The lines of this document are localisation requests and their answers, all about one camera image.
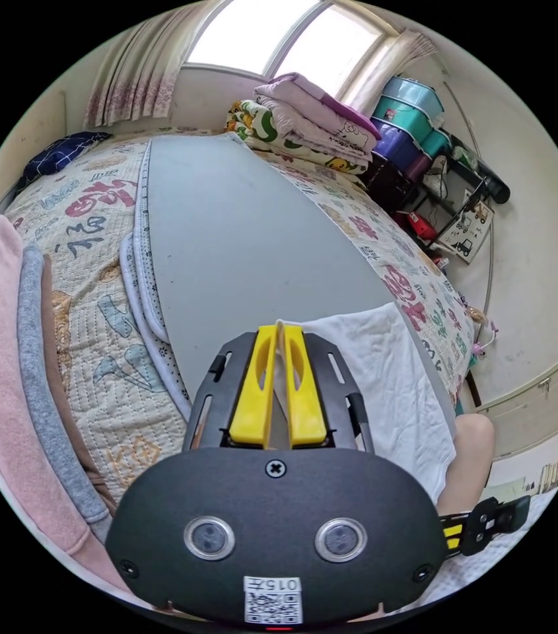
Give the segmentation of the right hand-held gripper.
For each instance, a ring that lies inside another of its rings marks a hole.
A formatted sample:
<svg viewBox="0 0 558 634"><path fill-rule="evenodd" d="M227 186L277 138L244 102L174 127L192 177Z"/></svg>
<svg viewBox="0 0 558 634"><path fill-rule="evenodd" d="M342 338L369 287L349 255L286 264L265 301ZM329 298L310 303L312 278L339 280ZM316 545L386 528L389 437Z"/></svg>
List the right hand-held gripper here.
<svg viewBox="0 0 558 634"><path fill-rule="evenodd" d="M528 519L531 496L500 503L494 497L480 501L469 512L440 516L448 551L462 551L470 557L483 551L499 534L511 534Z"/></svg>

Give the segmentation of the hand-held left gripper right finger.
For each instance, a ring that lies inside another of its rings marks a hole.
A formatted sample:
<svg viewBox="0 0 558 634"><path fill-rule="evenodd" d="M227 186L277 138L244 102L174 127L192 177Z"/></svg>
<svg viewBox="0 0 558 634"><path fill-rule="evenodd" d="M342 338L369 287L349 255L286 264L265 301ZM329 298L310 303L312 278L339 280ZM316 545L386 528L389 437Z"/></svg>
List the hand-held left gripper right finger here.
<svg viewBox="0 0 558 634"><path fill-rule="evenodd" d="M300 326L283 326L283 360L290 447L320 446L328 432Z"/></svg>

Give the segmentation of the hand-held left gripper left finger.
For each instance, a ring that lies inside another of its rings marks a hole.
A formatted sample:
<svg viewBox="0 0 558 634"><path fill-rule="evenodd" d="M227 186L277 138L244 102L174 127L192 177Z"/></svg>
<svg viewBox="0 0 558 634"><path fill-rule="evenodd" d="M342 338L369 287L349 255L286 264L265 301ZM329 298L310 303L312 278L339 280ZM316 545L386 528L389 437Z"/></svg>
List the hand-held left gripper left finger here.
<svg viewBox="0 0 558 634"><path fill-rule="evenodd" d="M254 338L229 427L234 444L262 449L269 446L276 345L277 326L261 326Z"/></svg>

